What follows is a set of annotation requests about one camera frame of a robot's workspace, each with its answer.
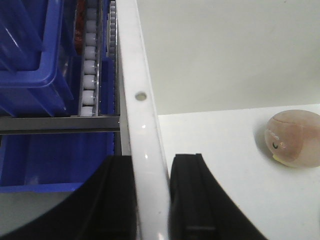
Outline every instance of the white roller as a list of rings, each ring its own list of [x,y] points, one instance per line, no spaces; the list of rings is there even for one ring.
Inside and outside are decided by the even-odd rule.
[[[95,89],[95,75],[84,75],[83,76],[83,88],[87,90]]]
[[[92,117],[94,112],[93,106],[83,106],[81,108],[81,117]]]
[[[84,73],[85,74],[96,74],[96,63],[94,60],[84,61]]]
[[[95,104],[95,91],[84,90],[82,92],[82,103],[83,103],[83,105],[94,105]]]
[[[97,45],[97,39],[96,39],[96,34],[95,33],[91,33],[91,32],[87,32],[85,34],[85,44],[87,46],[96,46]]]
[[[86,46],[84,48],[84,59],[85,60],[96,60],[96,47]]]
[[[88,8],[96,9],[98,7],[98,1],[97,0],[87,0],[87,6],[88,6]]]
[[[87,33],[96,33],[97,31],[97,21],[88,20],[86,21],[86,32]]]
[[[86,10],[86,19],[96,20],[97,19],[97,9],[96,8],[88,8]]]

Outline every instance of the white table surface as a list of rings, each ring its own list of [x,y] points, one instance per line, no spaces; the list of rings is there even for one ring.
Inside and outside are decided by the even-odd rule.
[[[175,154],[201,153],[226,193],[270,240],[320,239],[320,167],[298,169],[273,160],[264,141],[274,114],[320,105],[160,115],[171,170]]]

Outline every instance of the gray floor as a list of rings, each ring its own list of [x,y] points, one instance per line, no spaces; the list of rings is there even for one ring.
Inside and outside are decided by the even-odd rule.
[[[63,201],[70,192],[17,192],[0,194],[0,235],[4,235]]]

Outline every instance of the metal bar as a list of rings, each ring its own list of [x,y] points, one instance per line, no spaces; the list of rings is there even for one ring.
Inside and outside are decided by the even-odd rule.
[[[100,115],[100,87],[101,87],[101,68],[102,68],[102,21],[103,21],[103,1],[98,2],[98,16],[97,16],[97,42],[96,42],[96,89],[95,89],[95,109],[96,116]]]
[[[118,132],[119,115],[90,117],[0,118],[0,134]]]

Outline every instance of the white plastic strip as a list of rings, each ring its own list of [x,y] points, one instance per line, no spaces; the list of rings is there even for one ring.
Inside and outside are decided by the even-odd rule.
[[[118,60],[122,64],[140,234],[143,240],[167,240],[170,205],[168,170],[137,2],[117,0],[116,4]]]

